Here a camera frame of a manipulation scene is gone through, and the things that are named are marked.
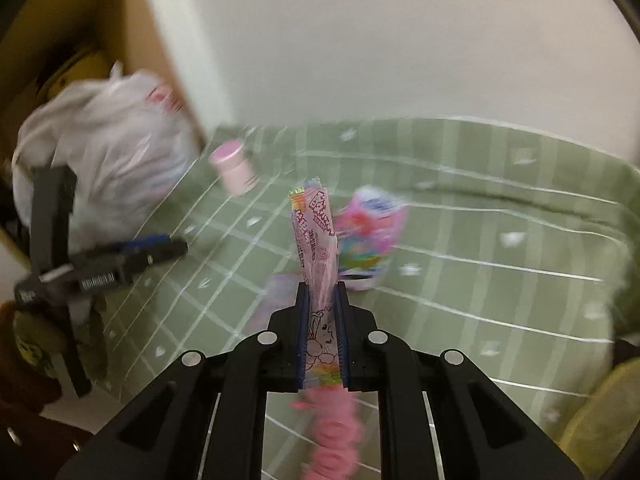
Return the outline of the left gloved hand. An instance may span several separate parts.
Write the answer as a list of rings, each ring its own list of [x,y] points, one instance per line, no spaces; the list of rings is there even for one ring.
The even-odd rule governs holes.
[[[80,362],[91,380],[107,373],[107,352],[101,312],[93,307],[74,327]],[[52,356],[65,349],[63,336],[42,318],[1,305],[1,401],[40,413],[62,396]]]

